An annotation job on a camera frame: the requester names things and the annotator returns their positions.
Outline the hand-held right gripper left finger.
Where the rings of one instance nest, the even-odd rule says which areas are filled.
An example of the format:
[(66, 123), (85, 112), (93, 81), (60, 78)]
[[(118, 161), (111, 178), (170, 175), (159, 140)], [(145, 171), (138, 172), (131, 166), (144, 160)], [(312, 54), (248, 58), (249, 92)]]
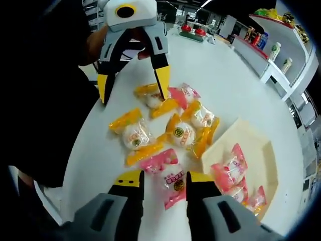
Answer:
[(127, 171), (61, 226), (59, 240), (138, 240), (143, 198), (144, 172)]

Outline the person's left hand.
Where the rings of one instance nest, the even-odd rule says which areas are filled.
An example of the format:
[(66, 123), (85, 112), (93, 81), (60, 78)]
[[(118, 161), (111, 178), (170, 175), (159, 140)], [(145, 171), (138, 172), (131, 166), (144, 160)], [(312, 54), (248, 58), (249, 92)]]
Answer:
[[(139, 28), (130, 29), (130, 37), (138, 40), (145, 46), (145, 49), (138, 53), (138, 60), (146, 59), (150, 56), (150, 50), (147, 48), (146, 39)], [(86, 66), (94, 63), (100, 56), (105, 37), (108, 33), (108, 26), (105, 25), (101, 30), (91, 33), (86, 40), (86, 59), (80, 66)]]

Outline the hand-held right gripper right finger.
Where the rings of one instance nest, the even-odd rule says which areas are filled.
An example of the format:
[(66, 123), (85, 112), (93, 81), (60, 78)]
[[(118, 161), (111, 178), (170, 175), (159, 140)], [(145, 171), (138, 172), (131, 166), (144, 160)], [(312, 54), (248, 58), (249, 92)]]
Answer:
[(284, 240), (206, 174), (187, 172), (186, 195), (192, 240)]

